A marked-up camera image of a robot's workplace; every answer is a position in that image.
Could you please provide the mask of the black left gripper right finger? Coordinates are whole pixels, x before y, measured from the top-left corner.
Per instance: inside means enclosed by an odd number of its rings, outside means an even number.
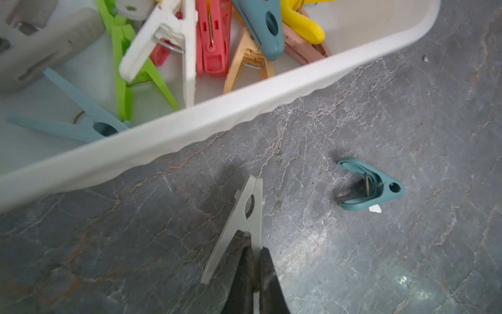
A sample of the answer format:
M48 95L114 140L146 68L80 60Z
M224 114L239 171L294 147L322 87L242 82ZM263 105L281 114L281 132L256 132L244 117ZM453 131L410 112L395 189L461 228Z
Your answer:
M268 248L260 252L260 313L290 314L277 272Z

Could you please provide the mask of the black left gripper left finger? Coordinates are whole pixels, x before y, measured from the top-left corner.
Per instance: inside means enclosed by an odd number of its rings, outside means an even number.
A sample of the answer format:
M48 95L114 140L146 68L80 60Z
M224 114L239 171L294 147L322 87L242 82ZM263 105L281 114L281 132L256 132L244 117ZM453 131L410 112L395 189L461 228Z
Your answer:
M245 247L241 254L235 277L231 284L221 314L254 312L254 256L251 247Z

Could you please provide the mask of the grey clothespin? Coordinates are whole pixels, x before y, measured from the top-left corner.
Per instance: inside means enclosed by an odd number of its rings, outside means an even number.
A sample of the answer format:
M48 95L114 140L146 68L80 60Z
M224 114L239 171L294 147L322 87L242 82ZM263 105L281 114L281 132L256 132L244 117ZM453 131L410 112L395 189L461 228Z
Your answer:
M91 8L50 22L57 6L57 1L1 2L2 94L22 90L103 35L103 21Z
M118 13L128 20L145 21L156 6L156 0L116 0Z
M263 179L253 175L249 176L244 187L237 191L235 199L236 203L203 271L201 283L204 285L209 283L238 231L250 235L252 265L255 271L258 269L260 251L263 247L261 241L262 209L264 206Z

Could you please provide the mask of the dark teal clothespin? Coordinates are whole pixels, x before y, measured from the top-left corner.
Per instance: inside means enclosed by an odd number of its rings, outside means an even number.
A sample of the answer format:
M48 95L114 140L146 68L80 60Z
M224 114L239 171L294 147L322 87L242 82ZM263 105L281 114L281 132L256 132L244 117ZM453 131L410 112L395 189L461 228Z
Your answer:
M401 181L376 169L367 162L354 157L343 157L338 161L338 165L359 175L366 188L362 196L340 203L341 208L346 211L363 211L378 207L380 213L380 204L405 196L405 185Z

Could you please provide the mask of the sage green clothespin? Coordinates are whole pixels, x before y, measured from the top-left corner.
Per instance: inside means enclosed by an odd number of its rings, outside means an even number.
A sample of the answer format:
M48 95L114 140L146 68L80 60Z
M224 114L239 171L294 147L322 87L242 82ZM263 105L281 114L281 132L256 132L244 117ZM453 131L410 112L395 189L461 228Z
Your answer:
M84 143L99 141L133 127L129 121L117 119L53 69L47 68L43 74L80 107L79 114L71 123L10 114L9 124Z

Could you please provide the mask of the beige clothespin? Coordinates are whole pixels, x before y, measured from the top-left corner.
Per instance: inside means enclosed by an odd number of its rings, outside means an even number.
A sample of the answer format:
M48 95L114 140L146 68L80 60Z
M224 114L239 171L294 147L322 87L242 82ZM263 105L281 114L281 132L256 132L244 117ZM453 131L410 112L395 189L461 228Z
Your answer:
M243 66L259 70L262 80L272 78L275 75L273 62L264 56L246 27L241 32L241 39L224 83L223 94L234 90L235 83Z

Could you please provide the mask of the pink clothespin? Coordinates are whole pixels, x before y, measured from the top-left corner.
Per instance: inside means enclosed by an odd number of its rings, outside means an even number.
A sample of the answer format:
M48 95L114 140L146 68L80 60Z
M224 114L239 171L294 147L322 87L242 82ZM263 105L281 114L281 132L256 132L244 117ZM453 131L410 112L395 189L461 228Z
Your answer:
M303 9L303 7L300 10L300 13L307 17L310 17ZM285 51L301 65L311 64L313 62L332 56L332 52L325 43L325 39L321 44L312 44L306 39L303 39L283 21L282 23L285 40Z

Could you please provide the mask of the red clothespin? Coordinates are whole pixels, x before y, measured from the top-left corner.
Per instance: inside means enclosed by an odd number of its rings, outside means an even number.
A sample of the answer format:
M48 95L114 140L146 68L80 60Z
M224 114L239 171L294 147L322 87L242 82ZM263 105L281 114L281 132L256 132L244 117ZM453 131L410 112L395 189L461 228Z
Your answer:
M172 44L167 39L160 39L154 50L150 54L150 59L156 67L162 66L172 52L183 54L184 51L179 46Z
M225 77L229 71L232 3L197 0L197 75Z

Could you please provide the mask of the yellow clothespin pair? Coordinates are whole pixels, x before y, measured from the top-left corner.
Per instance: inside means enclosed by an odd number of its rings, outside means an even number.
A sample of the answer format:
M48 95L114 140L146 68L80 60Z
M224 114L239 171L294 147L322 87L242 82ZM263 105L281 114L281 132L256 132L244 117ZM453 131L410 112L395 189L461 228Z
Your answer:
M321 44L326 37L322 27L300 13L304 4L321 2L326 0L280 0L282 21L308 42Z

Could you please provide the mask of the white clothespin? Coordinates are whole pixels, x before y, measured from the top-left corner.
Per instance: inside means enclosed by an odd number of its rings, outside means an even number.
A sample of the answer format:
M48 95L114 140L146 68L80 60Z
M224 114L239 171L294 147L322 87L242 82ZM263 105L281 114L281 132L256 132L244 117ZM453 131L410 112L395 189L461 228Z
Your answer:
M119 73L133 81L157 45L182 55L183 97L193 107L196 92L198 14L195 0L165 0L155 5L150 16L123 57Z

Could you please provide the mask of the lime green clothespin bottom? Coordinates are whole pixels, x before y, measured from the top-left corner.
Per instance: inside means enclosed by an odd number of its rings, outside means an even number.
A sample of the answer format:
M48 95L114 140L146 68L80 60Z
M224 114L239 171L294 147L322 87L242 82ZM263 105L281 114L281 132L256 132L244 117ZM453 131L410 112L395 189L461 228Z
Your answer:
M133 113L133 87L143 83L153 83L167 103L179 110L179 103L166 85L156 66L143 55L137 56L137 32L133 22L119 12L116 1L96 1L98 13L111 36L112 57L115 76L116 108L121 121L131 121Z

